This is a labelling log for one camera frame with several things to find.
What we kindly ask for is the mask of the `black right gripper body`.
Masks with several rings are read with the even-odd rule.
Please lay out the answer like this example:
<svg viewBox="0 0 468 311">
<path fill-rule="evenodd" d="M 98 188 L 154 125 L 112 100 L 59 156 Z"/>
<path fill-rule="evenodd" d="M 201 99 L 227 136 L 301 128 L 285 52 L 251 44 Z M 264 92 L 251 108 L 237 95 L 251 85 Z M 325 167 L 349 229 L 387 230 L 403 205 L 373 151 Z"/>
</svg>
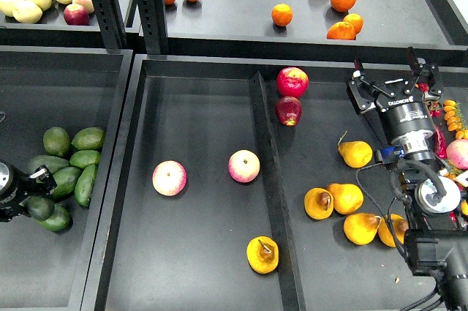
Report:
<svg viewBox="0 0 468 311">
<path fill-rule="evenodd" d="M 387 142 L 395 144 L 411 132 L 419 132 L 424 138 L 430 138 L 435 133 L 435 126 L 425 94 L 419 89 L 413 89 L 410 95 L 397 91 L 393 93 L 394 98 L 380 94 L 375 100 Z"/>
</svg>

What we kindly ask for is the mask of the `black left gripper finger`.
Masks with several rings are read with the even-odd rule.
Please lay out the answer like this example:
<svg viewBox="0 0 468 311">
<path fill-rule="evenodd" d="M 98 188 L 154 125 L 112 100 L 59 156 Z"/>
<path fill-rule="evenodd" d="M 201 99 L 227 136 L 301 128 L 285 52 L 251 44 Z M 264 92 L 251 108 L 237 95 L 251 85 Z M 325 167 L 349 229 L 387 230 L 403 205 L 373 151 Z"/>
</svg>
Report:
<svg viewBox="0 0 468 311">
<path fill-rule="evenodd" d="M 26 191 L 30 196 L 51 198 L 57 186 L 53 174 L 46 165 L 39 166 L 26 179 Z"/>
<path fill-rule="evenodd" d="M 14 217 L 22 215 L 22 210 L 15 211 L 9 209 L 0 209 L 0 221 L 1 222 L 10 222 Z"/>
</svg>

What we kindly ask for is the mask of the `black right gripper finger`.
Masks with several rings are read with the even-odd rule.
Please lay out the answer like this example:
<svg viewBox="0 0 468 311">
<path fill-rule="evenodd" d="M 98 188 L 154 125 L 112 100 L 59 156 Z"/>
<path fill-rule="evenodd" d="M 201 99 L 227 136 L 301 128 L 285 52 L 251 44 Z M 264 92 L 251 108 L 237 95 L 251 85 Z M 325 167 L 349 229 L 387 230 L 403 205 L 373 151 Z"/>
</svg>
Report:
<svg viewBox="0 0 468 311">
<path fill-rule="evenodd" d="M 444 92 L 439 67 L 429 64 L 423 58 L 418 58 L 413 47 L 407 49 L 407 61 L 412 71 L 408 80 L 404 82 L 403 92 L 407 96 L 415 96 L 416 89 L 423 93 L 423 100 L 439 100 Z"/>
<path fill-rule="evenodd" d="M 388 102 L 393 100 L 393 91 L 389 87 L 366 76 L 360 59 L 354 60 L 354 72 L 347 82 L 347 94 L 355 112 L 360 115 L 371 110 L 387 112 Z"/>
</svg>

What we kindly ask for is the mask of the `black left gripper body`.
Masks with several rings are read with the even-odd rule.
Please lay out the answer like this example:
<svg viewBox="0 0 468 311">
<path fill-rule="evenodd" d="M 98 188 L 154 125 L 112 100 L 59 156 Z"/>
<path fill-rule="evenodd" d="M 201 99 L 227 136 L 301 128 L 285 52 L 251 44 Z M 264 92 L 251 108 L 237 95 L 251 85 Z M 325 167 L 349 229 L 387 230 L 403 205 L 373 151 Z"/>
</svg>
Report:
<svg viewBox="0 0 468 311">
<path fill-rule="evenodd" d="M 22 210 L 22 215 L 30 217 L 22 205 L 29 197 L 26 191 L 27 176 L 17 168 L 1 168 L 1 209 Z"/>
</svg>

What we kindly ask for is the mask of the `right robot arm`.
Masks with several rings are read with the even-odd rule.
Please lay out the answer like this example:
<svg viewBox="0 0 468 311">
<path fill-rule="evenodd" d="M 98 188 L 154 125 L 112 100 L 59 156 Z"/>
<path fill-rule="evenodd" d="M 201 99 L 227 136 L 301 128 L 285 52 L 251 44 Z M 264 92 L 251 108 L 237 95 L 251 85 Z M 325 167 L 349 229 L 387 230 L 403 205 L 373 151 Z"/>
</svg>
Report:
<svg viewBox="0 0 468 311">
<path fill-rule="evenodd" d="M 382 142 L 375 164 L 388 170 L 393 200 L 403 204 L 408 222 L 399 240 L 390 211 L 384 221 L 396 249 L 416 277 L 432 277 L 434 290 L 412 304 L 424 310 L 444 305 L 467 309 L 467 224 L 460 218 L 462 194 L 446 177 L 450 166 L 434 150 L 437 128 L 429 103 L 443 95 L 438 67 L 407 51 L 409 76 L 372 80 L 359 60 L 347 82 L 356 113 L 366 117 Z"/>
</svg>

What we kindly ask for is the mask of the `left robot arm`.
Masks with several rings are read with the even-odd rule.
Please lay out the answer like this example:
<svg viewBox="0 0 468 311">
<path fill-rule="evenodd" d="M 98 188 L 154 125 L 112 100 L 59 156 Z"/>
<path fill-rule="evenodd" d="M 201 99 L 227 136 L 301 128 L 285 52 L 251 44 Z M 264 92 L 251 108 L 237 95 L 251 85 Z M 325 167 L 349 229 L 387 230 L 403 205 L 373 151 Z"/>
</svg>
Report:
<svg viewBox="0 0 468 311">
<path fill-rule="evenodd" d="M 1 221 L 25 215 L 39 222 L 50 218 L 55 203 L 52 193 L 56 181 L 45 165 L 27 174 L 1 160 Z"/>
</svg>

